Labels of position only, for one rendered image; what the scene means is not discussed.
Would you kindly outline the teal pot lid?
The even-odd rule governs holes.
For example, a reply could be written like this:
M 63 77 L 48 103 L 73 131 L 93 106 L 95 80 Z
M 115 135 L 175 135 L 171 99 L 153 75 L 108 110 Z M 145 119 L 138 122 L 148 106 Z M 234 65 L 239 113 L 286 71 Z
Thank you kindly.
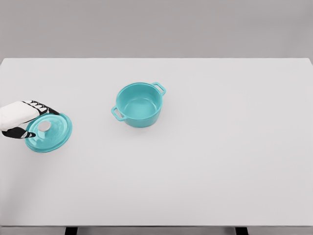
M 47 121 L 50 128 L 46 131 L 39 130 L 40 123 Z M 60 113 L 44 114 L 30 121 L 26 131 L 34 133 L 36 136 L 24 139 L 26 146 L 35 152 L 50 152 L 61 147 L 69 139 L 72 132 L 70 118 Z

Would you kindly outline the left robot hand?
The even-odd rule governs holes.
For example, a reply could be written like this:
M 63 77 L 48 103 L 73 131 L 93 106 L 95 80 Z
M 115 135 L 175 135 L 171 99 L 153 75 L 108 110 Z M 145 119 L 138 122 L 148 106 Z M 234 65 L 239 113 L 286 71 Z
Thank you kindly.
M 56 110 L 35 100 L 16 101 L 0 108 L 0 131 L 8 138 L 28 139 L 36 136 L 20 127 L 44 114 L 59 115 Z

